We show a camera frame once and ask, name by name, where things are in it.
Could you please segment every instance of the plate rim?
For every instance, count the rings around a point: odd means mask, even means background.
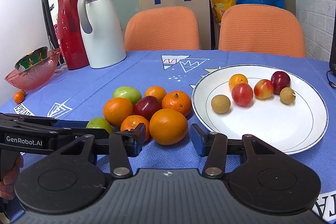
[[[328,112],[328,108],[327,108],[327,105],[323,99],[323,97],[320,95],[320,93],[310,84],[308,83],[306,80],[302,79],[301,77],[291,73],[291,72],[288,72],[286,70],[282,70],[282,69],[279,69],[279,68],[275,68],[275,67],[271,67],[271,66],[267,66],[267,65],[257,65],[257,64],[238,64],[238,65],[230,65],[230,66],[226,66],[226,67],[223,67],[223,68],[220,68],[220,69],[217,69],[211,73],[208,73],[206,76],[204,76],[203,78],[201,78],[197,84],[195,85],[194,89],[193,89],[193,92],[192,92],[192,106],[193,106],[193,110],[194,110],[194,113],[196,114],[197,118],[199,119],[199,121],[210,131],[212,131],[213,129],[211,129],[205,122],[204,120],[200,117],[199,113],[197,112],[196,110],[196,107],[195,107],[195,103],[194,103],[194,95],[195,95],[195,91],[198,87],[198,85],[208,76],[210,76],[211,74],[219,71],[219,70],[223,70],[223,69],[227,69],[227,68],[232,68],[232,67],[241,67],[241,66],[256,66],[256,67],[265,67],[265,68],[271,68],[271,69],[275,69],[275,70],[279,70],[279,71],[284,71],[300,80],[302,80],[303,82],[305,82],[306,84],[308,84],[316,93],[317,95],[319,96],[320,100],[322,101],[323,105],[324,105],[324,108],[325,108],[325,113],[326,113],[326,116],[327,116],[327,120],[325,122],[325,126],[324,126],[324,129],[321,133],[321,135],[313,142],[311,143],[310,145],[307,145],[305,146],[304,148],[301,148],[299,150],[294,150],[294,151],[290,151],[290,152],[285,152],[286,150],[283,150],[282,152],[285,153],[285,154],[288,154],[288,155],[292,155],[292,154],[297,154],[297,153],[300,153],[300,152],[303,152],[305,150],[308,150],[309,148],[313,147],[315,144],[317,144],[324,136],[325,132],[327,131],[327,128],[328,128],[328,124],[329,124],[329,112]]]

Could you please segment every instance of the blue tablecloth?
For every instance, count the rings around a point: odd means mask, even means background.
[[[68,71],[60,66],[51,80],[43,87],[27,93],[25,101],[16,105],[11,99],[0,107],[0,112],[48,116],[67,120],[89,121],[101,116],[102,109],[119,86],[133,86],[144,94],[153,85],[166,91],[183,90],[191,95],[193,86],[209,72],[235,64],[261,64],[287,70],[302,77],[313,85],[324,98],[329,111],[329,126],[324,138],[314,147],[293,155],[298,161],[311,167],[322,182],[321,195],[314,211],[330,221],[336,219],[336,90],[327,82],[328,63],[308,58],[292,58],[268,54],[223,51],[142,51],[128,52],[121,63],[104,69],[85,67]],[[196,115],[188,120],[189,125],[198,123]],[[41,158],[41,155],[25,154],[25,167]],[[98,166],[109,172],[108,157],[99,156]],[[187,136],[176,145],[160,146],[151,141],[143,147],[136,158],[131,158],[135,172],[138,168],[199,168],[202,170],[206,158],[197,156]],[[226,172],[239,165],[237,156],[228,156]],[[12,219],[18,211],[18,201],[8,209]]]

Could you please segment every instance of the white thermos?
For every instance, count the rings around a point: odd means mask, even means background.
[[[126,58],[119,19],[111,0],[78,0],[78,14],[91,68],[109,67]]]

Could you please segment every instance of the white plate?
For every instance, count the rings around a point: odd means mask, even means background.
[[[278,95],[266,100],[253,98],[248,107],[234,103],[228,86],[230,77],[240,73],[254,88],[261,79],[271,79],[277,68],[262,65],[235,65],[216,70],[202,78],[192,94],[193,109],[199,120],[210,130],[229,139],[252,134],[286,154],[295,154],[317,144],[328,126],[328,110],[321,95],[309,83],[289,72],[296,100],[285,105]],[[231,100],[231,108],[217,114],[211,99],[223,94]]]

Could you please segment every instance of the black cable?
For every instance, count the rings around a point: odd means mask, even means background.
[[[336,89],[336,85],[333,83],[333,82],[331,82],[330,80],[329,80],[329,76],[328,76],[328,73],[329,72],[332,72],[331,70],[328,70],[327,71],[327,79],[328,79],[328,83],[329,83],[329,85],[333,88],[333,89]]]

